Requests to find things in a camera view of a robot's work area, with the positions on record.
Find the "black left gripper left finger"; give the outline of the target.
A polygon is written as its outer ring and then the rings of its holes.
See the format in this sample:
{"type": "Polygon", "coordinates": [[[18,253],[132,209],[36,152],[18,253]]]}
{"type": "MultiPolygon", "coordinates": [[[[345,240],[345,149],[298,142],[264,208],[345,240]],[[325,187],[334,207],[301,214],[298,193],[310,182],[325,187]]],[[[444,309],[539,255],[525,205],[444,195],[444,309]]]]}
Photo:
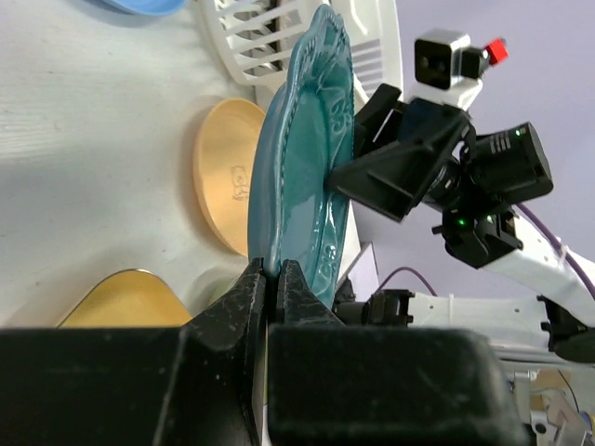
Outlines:
{"type": "Polygon", "coordinates": [[[260,260],[180,327],[5,329],[5,445],[258,445],[260,260]]]}

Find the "white plastic dish bin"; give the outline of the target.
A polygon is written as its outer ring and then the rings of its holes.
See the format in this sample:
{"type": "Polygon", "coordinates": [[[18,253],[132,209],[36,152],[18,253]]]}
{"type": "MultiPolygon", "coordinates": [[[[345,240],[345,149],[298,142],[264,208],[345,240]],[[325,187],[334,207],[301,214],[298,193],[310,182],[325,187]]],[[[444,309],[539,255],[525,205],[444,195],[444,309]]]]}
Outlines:
{"type": "Polygon", "coordinates": [[[202,1],[206,28],[233,81],[256,98],[226,99],[211,117],[261,126],[285,111],[284,90],[313,87],[305,113],[352,116],[383,84],[403,87],[392,1],[202,1]]]}

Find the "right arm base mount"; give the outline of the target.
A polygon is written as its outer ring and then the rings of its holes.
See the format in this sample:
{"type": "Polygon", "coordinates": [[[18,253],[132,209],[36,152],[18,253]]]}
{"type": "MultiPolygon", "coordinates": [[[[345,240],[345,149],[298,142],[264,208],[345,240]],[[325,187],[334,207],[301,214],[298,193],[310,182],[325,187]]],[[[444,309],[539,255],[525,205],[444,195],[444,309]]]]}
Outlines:
{"type": "Polygon", "coordinates": [[[508,373],[508,382],[531,445],[594,443],[594,414],[580,408],[569,372],[517,370],[508,373]]]}

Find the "teal scalloped plate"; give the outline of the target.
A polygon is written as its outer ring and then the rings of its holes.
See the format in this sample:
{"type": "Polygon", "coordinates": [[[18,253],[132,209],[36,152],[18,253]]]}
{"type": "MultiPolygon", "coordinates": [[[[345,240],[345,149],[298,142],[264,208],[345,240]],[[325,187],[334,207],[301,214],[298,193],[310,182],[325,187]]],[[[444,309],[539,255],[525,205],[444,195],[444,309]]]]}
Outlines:
{"type": "Polygon", "coordinates": [[[353,158],[354,115],[308,115],[302,100],[314,91],[305,81],[284,90],[285,111],[263,124],[249,196],[247,245],[273,278],[296,260],[310,290],[327,307],[335,299],[349,201],[324,182],[353,158]]]}

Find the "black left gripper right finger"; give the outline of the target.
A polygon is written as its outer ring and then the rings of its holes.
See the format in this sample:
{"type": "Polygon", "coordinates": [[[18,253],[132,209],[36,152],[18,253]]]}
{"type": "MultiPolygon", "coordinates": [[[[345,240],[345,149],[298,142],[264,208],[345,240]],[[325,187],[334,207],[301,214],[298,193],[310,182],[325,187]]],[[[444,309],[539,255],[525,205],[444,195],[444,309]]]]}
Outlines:
{"type": "Polygon", "coordinates": [[[275,445],[524,445],[500,362],[467,330],[342,323],[283,263],[269,330],[275,445]]]}

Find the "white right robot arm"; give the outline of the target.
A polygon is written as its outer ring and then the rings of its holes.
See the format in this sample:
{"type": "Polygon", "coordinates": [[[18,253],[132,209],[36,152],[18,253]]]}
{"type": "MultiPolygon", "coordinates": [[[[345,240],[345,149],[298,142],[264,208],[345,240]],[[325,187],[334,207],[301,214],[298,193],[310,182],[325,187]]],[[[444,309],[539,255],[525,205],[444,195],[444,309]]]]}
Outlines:
{"type": "Polygon", "coordinates": [[[481,84],[402,101],[383,84],[356,112],[354,158],[326,183],[393,221],[437,211],[433,233],[466,266],[511,279],[529,295],[416,295],[405,321],[490,338],[525,361],[594,362],[594,264],[564,245],[527,207],[553,189],[535,127],[478,134],[469,105],[481,84]]]}

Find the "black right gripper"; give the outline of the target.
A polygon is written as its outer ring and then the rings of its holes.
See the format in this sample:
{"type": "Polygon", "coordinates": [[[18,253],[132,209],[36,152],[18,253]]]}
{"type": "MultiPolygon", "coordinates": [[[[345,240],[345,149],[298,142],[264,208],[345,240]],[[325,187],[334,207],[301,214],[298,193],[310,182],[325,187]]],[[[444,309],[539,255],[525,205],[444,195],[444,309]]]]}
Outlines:
{"type": "Polygon", "coordinates": [[[512,206],[553,189],[535,127],[480,135],[467,112],[425,99],[403,112],[401,95],[381,84],[356,113],[353,152],[367,154],[325,186],[397,222],[421,203],[439,211],[447,253],[475,269],[522,248],[512,206]]]}

